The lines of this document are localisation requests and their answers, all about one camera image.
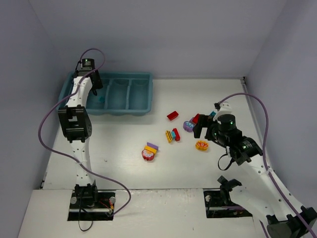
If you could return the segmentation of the yellow striped lego brick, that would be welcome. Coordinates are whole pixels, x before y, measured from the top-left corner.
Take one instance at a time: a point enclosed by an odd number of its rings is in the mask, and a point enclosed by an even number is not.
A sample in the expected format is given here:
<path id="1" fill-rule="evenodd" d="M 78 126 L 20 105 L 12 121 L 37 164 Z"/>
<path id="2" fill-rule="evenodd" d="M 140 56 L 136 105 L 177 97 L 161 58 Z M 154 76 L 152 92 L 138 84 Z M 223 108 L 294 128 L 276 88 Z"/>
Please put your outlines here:
<path id="1" fill-rule="evenodd" d="M 171 143 L 172 140 L 173 140 L 173 137 L 172 137 L 171 132 L 167 130 L 167 131 L 165 132 L 165 135 L 166 135 L 167 141 L 168 141 L 169 143 Z"/>

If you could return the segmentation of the orange oval flower lego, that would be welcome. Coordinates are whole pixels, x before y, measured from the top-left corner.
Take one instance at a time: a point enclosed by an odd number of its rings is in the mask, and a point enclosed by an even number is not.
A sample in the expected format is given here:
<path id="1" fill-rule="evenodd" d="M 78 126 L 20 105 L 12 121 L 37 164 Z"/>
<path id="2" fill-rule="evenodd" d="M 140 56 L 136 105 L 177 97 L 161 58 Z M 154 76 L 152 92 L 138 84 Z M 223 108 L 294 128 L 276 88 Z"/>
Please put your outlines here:
<path id="1" fill-rule="evenodd" d="M 199 140 L 196 142 L 195 147 L 200 151 L 207 151 L 209 148 L 209 144 L 206 141 Z"/>

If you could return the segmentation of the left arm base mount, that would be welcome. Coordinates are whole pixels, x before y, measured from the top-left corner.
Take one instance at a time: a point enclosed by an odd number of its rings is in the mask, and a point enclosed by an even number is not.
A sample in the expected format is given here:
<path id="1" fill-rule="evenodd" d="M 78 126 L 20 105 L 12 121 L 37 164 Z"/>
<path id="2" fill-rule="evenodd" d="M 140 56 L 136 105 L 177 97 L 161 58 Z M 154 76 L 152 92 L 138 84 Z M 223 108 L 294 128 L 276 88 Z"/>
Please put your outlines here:
<path id="1" fill-rule="evenodd" d="M 81 201 L 81 211 L 79 211 L 80 199 L 75 191 L 72 192 L 68 221 L 112 221 L 114 204 L 116 202 L 115 192 L 99 191 L 96 202 L 87 203 Z"/>

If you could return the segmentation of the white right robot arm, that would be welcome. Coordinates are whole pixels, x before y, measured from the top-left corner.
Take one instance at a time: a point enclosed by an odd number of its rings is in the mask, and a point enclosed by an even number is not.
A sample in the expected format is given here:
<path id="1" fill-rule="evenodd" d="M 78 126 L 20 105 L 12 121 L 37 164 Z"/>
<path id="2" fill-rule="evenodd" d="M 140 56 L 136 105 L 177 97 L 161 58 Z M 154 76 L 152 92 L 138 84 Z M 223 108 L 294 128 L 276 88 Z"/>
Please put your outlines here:
<path id="1" fill-rule="evenodd" d="M 301 238 L 307 233 L 316 237 L 313 231 L 316 210 L 306 208 L 289 192 L 268 165 L 264 148 L 236 127 L 234 115 L 200 115 L 193 128 L 195 138 L 200 138 L 203 128 L 207 129 L 205 139 L 224 148 L 229 163 L 237 164 L 248 176 L 245 182 L 219 177 L 225 204 L 235 203 L 251 213 L 268 237 Z"/>

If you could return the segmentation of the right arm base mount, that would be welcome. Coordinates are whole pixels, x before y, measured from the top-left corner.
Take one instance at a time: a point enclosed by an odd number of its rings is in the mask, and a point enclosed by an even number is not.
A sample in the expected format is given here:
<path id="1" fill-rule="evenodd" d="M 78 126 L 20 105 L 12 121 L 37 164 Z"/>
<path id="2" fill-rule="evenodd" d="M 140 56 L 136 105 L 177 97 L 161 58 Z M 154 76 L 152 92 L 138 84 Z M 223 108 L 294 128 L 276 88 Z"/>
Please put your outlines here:
<path id="1" fill-rule="evenodd" d="M 203 190 L 203 193 L 206 217 L 208 219 L 243 218 L 253 216 L 247 210 L 235 203 L 229 202 L 228 205 L 226 205 L 220 196 L 219 190 Z"/>

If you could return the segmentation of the purple round flower lego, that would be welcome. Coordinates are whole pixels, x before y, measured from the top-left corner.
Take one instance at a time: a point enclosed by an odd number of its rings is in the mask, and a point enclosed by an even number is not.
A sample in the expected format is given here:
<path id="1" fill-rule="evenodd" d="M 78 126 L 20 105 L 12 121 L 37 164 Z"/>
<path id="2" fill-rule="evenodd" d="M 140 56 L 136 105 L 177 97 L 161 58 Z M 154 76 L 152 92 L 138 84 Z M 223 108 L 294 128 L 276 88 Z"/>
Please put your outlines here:
<path id="1" fill-rule="evenodd" d="M 193 128 L 194 128 L 195 124 L 192 123 L 191 121 L 185 121 L 183 123 L 183 129 L 187 132 L 193 132 Z"/>

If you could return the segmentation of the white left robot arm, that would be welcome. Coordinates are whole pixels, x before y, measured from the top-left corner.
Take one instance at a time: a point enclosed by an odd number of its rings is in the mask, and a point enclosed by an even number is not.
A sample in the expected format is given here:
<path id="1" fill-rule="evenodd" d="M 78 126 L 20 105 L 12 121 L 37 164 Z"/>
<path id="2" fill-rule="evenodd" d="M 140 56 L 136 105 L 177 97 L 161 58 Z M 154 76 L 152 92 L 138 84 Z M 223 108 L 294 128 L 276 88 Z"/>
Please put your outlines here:
<path id="1" fill-rule="evenodd" d="M 98 201 L 96 181 L 87 170 L 91 169 L 89 155 L 89 138 L 92 135 L 92 124 L 85 105 L 90 91 L 102 88 L 95 60 L 81 58 L 81 68 L 75 70 L 73 88 L 65 106 L 58 109 L 62 133 L 70 143 L 76 159 L 76 201 L 80 208 L 92 208 Z"/>

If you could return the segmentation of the red rectangular lego brick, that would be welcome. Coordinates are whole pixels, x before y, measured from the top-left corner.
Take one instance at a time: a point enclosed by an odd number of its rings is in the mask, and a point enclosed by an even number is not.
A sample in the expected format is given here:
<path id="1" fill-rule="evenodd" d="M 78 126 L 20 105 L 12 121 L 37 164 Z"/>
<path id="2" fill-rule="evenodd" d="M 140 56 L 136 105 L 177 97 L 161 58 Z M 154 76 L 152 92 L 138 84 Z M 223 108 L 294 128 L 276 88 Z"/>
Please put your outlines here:
<path id="1" fill-rule="evenodd" d="M 179 116 L 179 113 L 177 111 L 173 111 L 171 113 L 169 113 L 166 117 L 172 121 L 174 119 L 176 119 Z"/>

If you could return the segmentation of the red long lego brick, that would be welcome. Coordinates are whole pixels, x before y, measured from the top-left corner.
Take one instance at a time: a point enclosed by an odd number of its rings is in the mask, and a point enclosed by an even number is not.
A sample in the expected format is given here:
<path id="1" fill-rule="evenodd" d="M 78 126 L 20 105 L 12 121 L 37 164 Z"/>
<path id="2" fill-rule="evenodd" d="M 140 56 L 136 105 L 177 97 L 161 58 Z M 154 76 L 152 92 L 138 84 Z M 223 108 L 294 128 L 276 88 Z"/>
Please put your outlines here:
<path id="1" fill-rule="evenodd" d="M 176 138 L 175 138 L 174 140 L 175 140 L 175 141 L 179 141 L 179 140 L 180 140 L 180 134 L 179 134 L 177 128 L 174 128 L 172 131 L 174 131 L 175 134 L 176 134 Z"/>

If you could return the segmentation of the red round flower lego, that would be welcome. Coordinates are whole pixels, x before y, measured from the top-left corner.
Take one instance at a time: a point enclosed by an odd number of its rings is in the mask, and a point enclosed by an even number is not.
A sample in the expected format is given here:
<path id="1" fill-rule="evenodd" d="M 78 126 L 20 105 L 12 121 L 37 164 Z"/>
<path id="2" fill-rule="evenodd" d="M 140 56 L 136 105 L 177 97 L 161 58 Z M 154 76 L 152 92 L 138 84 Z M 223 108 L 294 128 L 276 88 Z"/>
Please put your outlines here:
<path id="1" fill-rule="evenodd" d="M 146 161 L 152 161 L 155 157 L 155 154 L 147 149 L 142 150 L 142 157 Z"/>

